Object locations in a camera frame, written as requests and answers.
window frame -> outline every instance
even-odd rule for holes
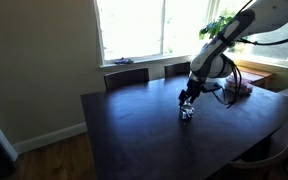
[[[94,8],[95,8],[95,16],[96,16],[96,22],[97,22],[97,37],[98,37],[98,44],[99,44],[99,53],[100,53],[100,59],[101,59],[101,67],[105,66],[112,66],[114,65],[114,61],[117,59],[110,59],[110,60],[105,60],[104,57],[104,43],[103,43],[103,37],[102,37],[102,31],[101,31],[101,20],[100,20],[100,12],[99,12],[99,6],[98,6],[98,1],[100,0],[95,0],[94,1]],[[161,38],[160,38],[160,53],[158,54],[152,54],[148,56],[141,56],[141,57],[124,57],[124,58],[129,58],[134,63],[138,62],[147,62],[147,61],[155,61],[155,60],[164,60],[164,59],[170,59],[170,58],[181,58],[181,57],[194,57],[192,54],[164,54],[164,22],[165,22],[165,14],[166,14],[166,1],[167,0],[162,0],[163,5],[162,5],[162,16],[161,16]],[[216,18],[217,13],[218,13],[218,8],[219,8],[219,3],[220,0],[210,0],[208,1],[208,7],[206,11],[206,23],[211,22],[214,18]],[[264,56],[255,56],[255,55],[241,55],[237,53],[230,53],[230,52],[225,52],[225,54],[230,57],[233,60],[241,60],[241,61],[247,61],[247,62],[253,62],[253,63],[259,63],[259,64],[265,64],[265,65],[270,65],[270,66],[277,66],[277,67],[283,67],[283,68],[288,68],[288,59],[287,60],[280,60],[276,58],[269,58],[269,57],[264,57]]]

beige wall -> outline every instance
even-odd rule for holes
[[[105,72],[146,66],[157,79],[185,61],[101,69],[96,29],[92,0],[0,1],[0,127],[11,143],[84,122],[80,95],[103,90]],[[288,71],[276,80],[288,86]]]

white baseboard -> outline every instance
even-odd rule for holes
[[[77,124],[68,128],[64,128],[49,134],[28,139],[16,144],[13,144],[14,149],[18,154],[22,154],[34,149],[58,142],[63,139],[84,133],[87,131],[86,123]]]

green leaves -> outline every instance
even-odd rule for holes
[[[205,36],[208,36],[209,39],[214,38],[218,32],[222,30],[222,28],[229,23],[233,17],[228,16],[219,16],[217,21],[210,22],[204,28],[199,31],[199,38],[204,39]]]

white robot link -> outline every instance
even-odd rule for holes
[[[180,115],[182,119],[190,119],[192,117],[194,109],[191,104],[199,96],[203,88],[205,90],[205,87],[210,87],[205,86],[207,78],[224,78],[233,72],[236,83],[235,96],[232,101],[225,104],[228,107],[234,104],[240,87],[238,82],[240,81],[237,80],[234,62],[226,57],[223,52],[232,43],[243,37],[273,31],[287,23],[288,0],[257,0],[249,8],[245,10],[242,8],[192,60],[187,90],[182,90],[179,95]],[[219,86],[218,84],[213,85],[214,89],[219,89],[216,87]]]

